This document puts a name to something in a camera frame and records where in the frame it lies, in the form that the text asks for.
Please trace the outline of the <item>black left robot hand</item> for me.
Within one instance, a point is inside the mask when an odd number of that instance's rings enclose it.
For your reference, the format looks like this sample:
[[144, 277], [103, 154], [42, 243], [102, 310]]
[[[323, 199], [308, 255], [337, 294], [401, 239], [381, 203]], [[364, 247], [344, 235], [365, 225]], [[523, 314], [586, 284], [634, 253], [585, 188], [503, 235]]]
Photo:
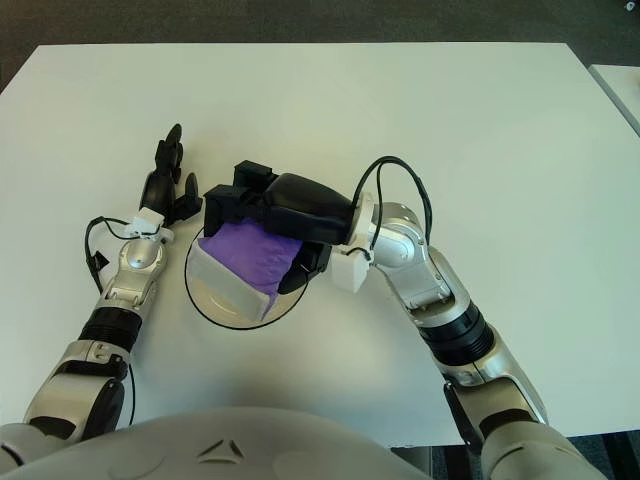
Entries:
[[186, 176], [184, 193], [180, 197], [176, 196], [184, 154], [181, 137], [182, 126], [176, 123], [167, 136], [158, 142], [155, 168], [147, 175], [139, 205], [140, 208], [148, 208], [162, 215], [165, 228], [176, 221], [195, 216], [201, 211], [203, 204], [195, 173]]

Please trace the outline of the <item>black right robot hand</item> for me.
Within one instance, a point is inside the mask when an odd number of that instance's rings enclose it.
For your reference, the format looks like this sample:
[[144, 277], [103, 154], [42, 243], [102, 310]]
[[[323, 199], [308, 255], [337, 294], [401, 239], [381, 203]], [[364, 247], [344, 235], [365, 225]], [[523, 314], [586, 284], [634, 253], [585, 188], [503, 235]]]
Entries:
[[257, 290], [289, 294], [326, 270], [353, 215], [335, 190], [245, 160], [205, 194], [203, 249]]

